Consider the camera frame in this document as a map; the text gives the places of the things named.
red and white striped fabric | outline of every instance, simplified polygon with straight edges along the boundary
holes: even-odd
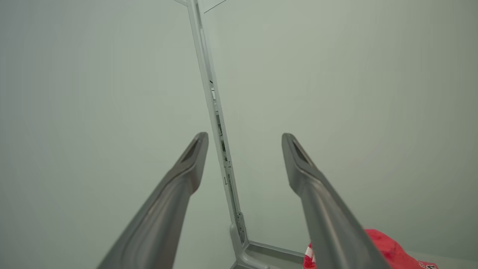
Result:
[[[395,240],[386,234],[373,229],[365,229],[365,231],[393,269],[438,269],[435,263],[415,260]],[[305,252],[303,268],[317,269],[311,244],[309,244]]]

red fabric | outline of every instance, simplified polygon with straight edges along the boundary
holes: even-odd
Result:
[[[393,269],[438,269],[434,263],[415,260],[408,255],[395,240],[386,234],[373,229],[366,229],[365,231]],[[312,255],[306,253],[304,257],[304,269],[316,269],[313,257],[313,251]]]

wall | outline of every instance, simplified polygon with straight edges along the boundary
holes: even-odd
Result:
[[[281,135],[365,227],[476,260],[478,4],[228,0],[205,13],[250,240],[303,252]]]
[[[0,268],[95,268],[200,131],[212,139],[187,7],[2,1]],[[175,268],[235,261],[214,147]]]

pale green wall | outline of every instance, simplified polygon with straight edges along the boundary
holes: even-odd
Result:
[[[0,268],[95,268],[200,131],[174,266],[224,269],[230,218],[187,7],[2,1]]]
[[[291,132],[364,226],[477,259],[478,2],[227,0],[205,17],[250,240],[309,242]]]

red cloth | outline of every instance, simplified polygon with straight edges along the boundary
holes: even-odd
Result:
[[[415,260],[386,234],[373,229],[365,229],[365,231],[393,269],[438,269],[434,263]],[[316,269],[315,262],[314,252],[309,244],[304,257],[304,269]]]

